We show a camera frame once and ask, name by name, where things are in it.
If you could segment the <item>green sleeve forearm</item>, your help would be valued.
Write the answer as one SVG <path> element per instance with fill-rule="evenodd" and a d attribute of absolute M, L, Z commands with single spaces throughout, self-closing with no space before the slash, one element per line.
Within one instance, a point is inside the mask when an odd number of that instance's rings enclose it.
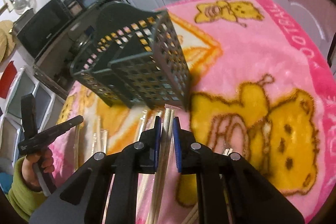
<path fill-rule="evenodd" d="M 34 192 L 25 184 L 22 176 L 24 159 L 22 157 L 15 163 L 13 182 L 9 192 L 5 196 L 20 217 L 28 222 L 33 212 L 47 198 L 43 191 Z"/>

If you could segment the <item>left hand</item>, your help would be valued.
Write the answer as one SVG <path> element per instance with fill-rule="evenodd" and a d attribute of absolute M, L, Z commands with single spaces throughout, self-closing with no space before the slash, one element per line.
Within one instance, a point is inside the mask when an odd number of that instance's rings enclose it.
<path fill-rule="evenodd" d="M 40 192 L 42 190 L 37 175 L 40 160 L 42 160 L 42 172 L 52 174 L 55 170 L 55 166 L 53 154 L 49 148 L 43 149 L 42 152 L 26 155 L 21 168 L 23 181 L 27 187 L 34 192 Z"/>

